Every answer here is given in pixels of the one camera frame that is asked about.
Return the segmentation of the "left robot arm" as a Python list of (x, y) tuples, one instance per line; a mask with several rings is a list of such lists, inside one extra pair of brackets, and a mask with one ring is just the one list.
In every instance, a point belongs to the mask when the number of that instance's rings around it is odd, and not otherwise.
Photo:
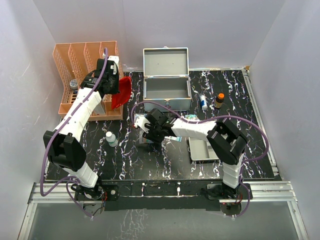
[(103, 195), (98, 175), (86, 162), (86, 151), (80, 144), (81, 135), (95, 108), (108, 94), (119, 93), (119, 57), (111, 55), (97, 60), (96, 69), (88, 73), (75, 101), (60, 124), (43, 135), (45, 153), (43, 160), (49, 161), (66, 172), (67, 181), (79, 185), (79, 192), (97, 200)]

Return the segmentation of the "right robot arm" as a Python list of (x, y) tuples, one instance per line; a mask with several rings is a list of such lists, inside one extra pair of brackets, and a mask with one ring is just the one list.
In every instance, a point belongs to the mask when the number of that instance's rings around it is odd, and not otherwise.
[(142, 136), (160, 144), (165, 137), (188, 137), (210, 144), (222, 162), (223, 178), (217, 196), (235, 199), (241, 192), (241, 168), (247, 137), (228, 118), (200, 121), (168, 117), (157, 108), (134, 121)]

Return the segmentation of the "red first aid pouch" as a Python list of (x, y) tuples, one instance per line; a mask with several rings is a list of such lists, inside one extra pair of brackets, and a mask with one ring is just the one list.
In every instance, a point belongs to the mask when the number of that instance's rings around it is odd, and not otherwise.
[(126, 104), (131, 98), (132, 78), (125, 76), (119, 80), (119, 93), (113, 94), (111, 98), (111, 109), (114, 110)]

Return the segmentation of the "cotton swab packet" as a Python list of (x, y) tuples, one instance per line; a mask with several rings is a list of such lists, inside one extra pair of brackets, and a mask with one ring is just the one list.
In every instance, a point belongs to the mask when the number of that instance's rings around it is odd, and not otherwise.
[(140, 144), (153, 144), (154, 143), (152, 140), (149, 140), (149, 139), (143, 137), (143, 134), (144, 134), (143, 131), (141, 131), (139, 133), (139, 143)]

